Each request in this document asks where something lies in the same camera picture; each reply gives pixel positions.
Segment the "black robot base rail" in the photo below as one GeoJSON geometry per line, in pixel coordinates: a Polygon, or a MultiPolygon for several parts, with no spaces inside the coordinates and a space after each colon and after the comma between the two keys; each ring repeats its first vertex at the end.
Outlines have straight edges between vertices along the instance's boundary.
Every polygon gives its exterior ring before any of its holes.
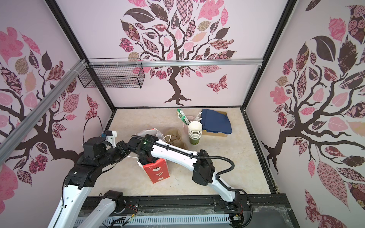
{"type": "MultiPolygon", "coordinates": [[[[289,206],[289,200],[285,194],[249,194],[253,207],[259,206],[289,206]]],[[[235,206],[227,203],[219,195],[187,195],[187,196],[124,196],[126,211],[122,215],[132,214],[135,209],[139,213],[157,212],[183,212],[198,213],[208,212],[223,214],[239,214],[241,211],[250,212],[247,197],[240,196],[240,203],[235,206]]],[[[87,197],[82,206],[85,213],[91,212],[101,201],[101,197],[87,197]]]]}

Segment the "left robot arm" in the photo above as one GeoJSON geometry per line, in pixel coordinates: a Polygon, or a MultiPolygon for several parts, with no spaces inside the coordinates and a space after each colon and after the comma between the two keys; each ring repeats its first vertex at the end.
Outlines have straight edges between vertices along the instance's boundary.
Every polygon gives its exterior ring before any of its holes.
{"type": "MultiPolygon", "coordinates": [[[[103,168],[117,164],[130,154],[124,141],[112,144],[102,137],[89,139],[83,149],[84,154],[63,181],[62,197],[48,225],[50,228],[73,228],[85,200],[103,174],[103,168]]],[[[123,193],[109,190],[80,227],[99,228],[110,214],[120,213],[124,207],[123,193]]]]}

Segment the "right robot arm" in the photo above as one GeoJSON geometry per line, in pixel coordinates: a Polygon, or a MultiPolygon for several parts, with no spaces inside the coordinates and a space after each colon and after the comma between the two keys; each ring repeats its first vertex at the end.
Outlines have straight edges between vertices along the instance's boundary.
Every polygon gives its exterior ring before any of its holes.
{"type": "Polygon", "coordinates": [[[234,162],[228,158],[209,155],[205,150],[188,151],[152,135],[133,135],[127,148],[143,162],[165,159],[186,168],[192,172],[193,182],[212,188],[228,210],[250,209],[247,193],[242,189],[234,189],[221,178],[221,175],[235,168],[234,162]]]}

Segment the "red and white paper bag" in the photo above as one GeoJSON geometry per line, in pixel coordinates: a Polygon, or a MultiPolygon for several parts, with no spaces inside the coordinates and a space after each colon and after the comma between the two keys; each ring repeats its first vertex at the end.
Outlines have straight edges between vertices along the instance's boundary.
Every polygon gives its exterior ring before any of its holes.
{"type": "MultiPolygon", "coordinates": [[[[164,135],[157,129],[147,129],[136,134],[137,136],[145,137],[146,135],[152,135],[158,139],[163,139],[164,135]]],[[[162,158],[156,158],[152,162],[142,161],[137,159],[138,165],[145,171],[153,184],[160,182],[170,177],[167,161],[162,158]]]]}

